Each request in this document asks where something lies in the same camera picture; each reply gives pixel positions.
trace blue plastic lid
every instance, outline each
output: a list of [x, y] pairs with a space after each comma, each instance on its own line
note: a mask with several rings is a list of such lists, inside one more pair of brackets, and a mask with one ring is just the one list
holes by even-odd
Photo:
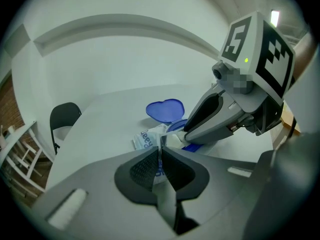
[[170, 124], [170, 126], [169, 126], [168, 130], [166, 130], [166, 132], [167, 133], [173, 132], [175, 130], [178, 130], [178, 129], [184, 127], [185, 124], [187, 123], [187, 121], [188, 121], [187, 119], [180, 119], [176, 122], [173, 122], [172, 124]]
[[160, 123], [172, 123], [185, 114], [183, 103], [175, 98], [150, 103], [145, 108], [147, 115]]

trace gray panel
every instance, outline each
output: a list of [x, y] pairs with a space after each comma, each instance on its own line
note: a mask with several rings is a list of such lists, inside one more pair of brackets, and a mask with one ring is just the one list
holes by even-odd
[[4, 43], [4, 49], [13, 58], [29, 41], [26, 28], [21, 24]]
[[[254, 209], [255, 204], [265, 186], [265, 182], [268, 179], [270, 163], [272, 159], [273, 151], [264, 152], [258, 163], [256, 164], [253, 173], [251, 174], [250, 178], [240, 187], [238, 194], [235, 195], [229, 203], [226, 204], [225, 207], [222, 207], [221, 210], [218, 210], [216, 213], [212, 212], [213, 202], [210, 202], [209, 199], [206, 199], [203, 196], [209, 194], [207, 192], [203, 192], [196, 201], [200, 201], [202, 198], [205, 202], [201, 205], [206, 207], [206, 210], [212, 214], [212, 217], [208, 219], [208, 221], [201, 226], [194, 228], [193, 230], [189, 231], [188, 233], [179, 237], [181, 240], [194, 240], [194, 239], [228, 239], [228, 240], [239, 240], [242, 239], [246, 223], [248, 218]], [[200, 162], [206, 166], [208, 161], [204, 162], [203, 156], [197, 155], [192, 157], [196, 162]], [[198, 216], [195, 209], [191, 208], [184, 204], [186, 214], [190, 217], [200, 217]]]
[[229, 88], [225, 91], [236, 101], [242, 110], [248, 114], [252, 114], [261, 106], [268, 94], [257, 84], [253, 84], [253, 89], [247, 94], [233, 93]]
[[195, 220], [199, 224], [206, 223], [211, 217], [226, 207], [249, 180], [247, 177], [228, 172], [228, 168], [237, 167], [253, 170], [256, 166], [253, 162], [194, 154], [173, 147], [169, 149], [203, 165], [209, 172], [209, 183], [200, 196], [196, 199], [182, 202], [186, 217]]
[[[303, 134], [289, 139], [276, 150], [268, 181], [246, 225], [245, 240], [268, 238], [283, 225], [290, 230], [299, 225], [303, 230], [303, 220], [310, 227], [318, 226], [319, 140], [320, 132]], [[310, 216], [312, 213], [315, 213], [314, 219]], [[279, 232], [273, 239], [283, 233]]]
[[157, 147], [97, 161], [79, 169], [42, 195], [33, 210], [42, 218], [73, 189], [88, 192], [83, 206], [66, 232], [79, 239], [172, 239], [176, 234], [153, 205], [135, 204], [124, 197], [114, 181], [116, 169], [128, 160]]

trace cable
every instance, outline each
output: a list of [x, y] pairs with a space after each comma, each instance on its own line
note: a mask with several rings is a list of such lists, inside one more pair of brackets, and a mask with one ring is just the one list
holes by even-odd
[[287, 139], [290, 139], [292, 137], [292, 135], [294, 134], [296, 124], [297, 124], [297, 121], [296, 121], [295, 117], [293, 117], [291, 129], [289, 131]]
[[[292, 76], [290, 87], [295, 83], [295, 81], [296, 81], [295, 78]], [[287, 136], [287, 139], [290, 139], [292, 137], [292, 135], [294, 134], [296, 124], [297, 124], [297, 121], [296, 121], [295, 117], [293, 117], [291, 128], [290, 128], [289, 134]]]

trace ceiling light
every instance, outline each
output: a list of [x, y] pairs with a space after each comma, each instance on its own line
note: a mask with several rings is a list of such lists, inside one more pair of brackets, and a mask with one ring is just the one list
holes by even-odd
[[280, 12], [277, 10], [272, 10], [271, 11], [271, 23], [276, 27], [278, 24], [278, 19], [279, 19], [279, 14]]

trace white wall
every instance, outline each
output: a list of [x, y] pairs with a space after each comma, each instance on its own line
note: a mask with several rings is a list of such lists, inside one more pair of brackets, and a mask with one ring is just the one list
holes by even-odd
[[26, 44], [12, 59], [14, 94], [25, 123], [37, 121], [34, 132], [49, 154], [54, 154], [49, 118], [54, 108], [48, 91], [44, 59], [34, 43]]
[[50, 146], [54, 106], [73, 101], [81, 110], [98, 95], [174, 83], [210, 86], [215, 60], [162, 39], [103, 36], [77, 41], [41, 56], [34, 40], [84, 17], [131, 14], [159, 19], [220, 50], [228, 22], [211, 0], [30, 0], [13, 26], [23, 23], [30, 42], [12, 59], [13, 86], [24, 120], [35, 117], [37, 137]]
[[192, 83], [209, 88], [216, 62], [176, 43], [137, 36], [84, 40], [44, 59], [54, 104], [72, 101], [81, 110], [97, 95], [110, 92]]
[[0, 49], [0, 88], [11, 70], [11, 57], [4, 50]]
[[32, 40], [73, 20], [93, 15], [132, 14], [163, 20], [212, 44], [223, 45], [229, 24], [211, 0], [37, 0], [25, 16]]

